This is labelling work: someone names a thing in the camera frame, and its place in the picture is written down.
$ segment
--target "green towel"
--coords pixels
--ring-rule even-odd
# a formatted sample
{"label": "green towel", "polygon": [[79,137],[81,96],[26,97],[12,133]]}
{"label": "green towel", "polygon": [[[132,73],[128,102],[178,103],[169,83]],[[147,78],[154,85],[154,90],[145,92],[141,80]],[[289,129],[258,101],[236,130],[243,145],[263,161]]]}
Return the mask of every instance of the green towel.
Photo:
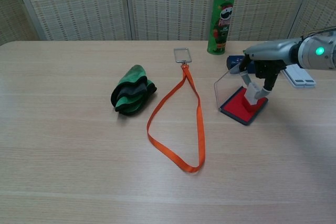
{"label": "green towel", "polygon": [[111,95],[115,110],[124,115],[137,113],[157,90],[140,65],[133,66],[119,81]]}

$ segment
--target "green indicator light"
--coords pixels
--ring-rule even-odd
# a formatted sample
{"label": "green indicator light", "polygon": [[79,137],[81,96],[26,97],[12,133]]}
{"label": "green indicator light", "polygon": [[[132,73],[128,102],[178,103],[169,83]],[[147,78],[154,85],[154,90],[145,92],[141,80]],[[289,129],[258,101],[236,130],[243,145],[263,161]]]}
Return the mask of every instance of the green indicator light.
{"label": "green indicator light", "polygon": [[318,47],[315,51],[317,55],[322,55],[324,53],[324,48],[323,47]]}

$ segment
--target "woven panel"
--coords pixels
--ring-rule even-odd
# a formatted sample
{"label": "woven panel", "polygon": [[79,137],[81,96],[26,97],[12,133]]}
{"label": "woven panel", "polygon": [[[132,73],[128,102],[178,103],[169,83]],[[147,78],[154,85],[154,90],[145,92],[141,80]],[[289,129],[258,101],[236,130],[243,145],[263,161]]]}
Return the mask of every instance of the woven panel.
{"label": "woven panel", "polygon": [[307,0],[304,3],[292,37],[299,37],[314,29],[336,25],[336,0]]}
{"label": "woven panel", "polygon": [[122,0],[30,1],[48,40],[127,39]]}
{"label": "woven panel", "polygon": [[36,39],[18,0],[0,0],[0,45]]}
{"label": "woven panel", "polygon": [[203,40],[213,0],[131,0],[135,39]]}
{"label": "woven panel", "polygon": [[287,38],[300,0],[235,0],[229,40]]}

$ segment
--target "can label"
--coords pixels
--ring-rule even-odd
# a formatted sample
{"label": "can label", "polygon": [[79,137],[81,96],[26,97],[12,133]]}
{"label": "can label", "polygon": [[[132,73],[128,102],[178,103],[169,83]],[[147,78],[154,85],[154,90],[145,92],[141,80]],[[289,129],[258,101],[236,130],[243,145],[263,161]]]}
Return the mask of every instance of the can label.
{"label": "can label", "polygon": [[207,51],[221,55],[229,33],[230,20],[235,0],[214,0]]}

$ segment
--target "lanyard strap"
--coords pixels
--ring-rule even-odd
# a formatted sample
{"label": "lanyard strap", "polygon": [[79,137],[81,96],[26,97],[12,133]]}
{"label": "lanyard strap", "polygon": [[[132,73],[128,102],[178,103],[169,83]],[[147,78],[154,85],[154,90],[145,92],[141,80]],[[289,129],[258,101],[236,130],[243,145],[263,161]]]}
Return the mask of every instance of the lanyard strap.
{"label": "lanyard strap", "polygon": [[[168,158],[171,159],[179,168],[181,168],[185,172],[189,173],[195,173],[197,172],[202,165],[204,164],[205,161],[205,134],[204,134],[204,125],[203,125],[203,116],[202,116],[202,107],[201,107],[201,99],[200,96],[198,95],[195,84],[193,81],[193,78],[189,72],[189,65],[183,64],[181,65],[181,68],[183,70],[183,78],[182,80],[175,86],[175,88],[172,89],[162,100],[161,102],[156,106],[154,109],[151,117],[148,120],[147,123],[147,135],[149,138],[149,141],[164,155],[166,155]],[[183,159],[181,159],[176,153],[174,153],[171,149],[168,147],[164,146],[161,144],[159,141],[155,140],[150,134],[149,134],[149,128],[151,125],[151,122],[155,115],[158,113],[160,108],[163,106],[163,104],[178,90],[180,89],[184,82],[185,79],[188,79],[188,82],[190,83],[190,86],[194,90],[197,99],[198,99],[198,105],[197,105],[197,110],[196,110],[196,119],[197,119],[197,133],[198,133],[198,166],[193,167],[186,162],[184,162]]]}

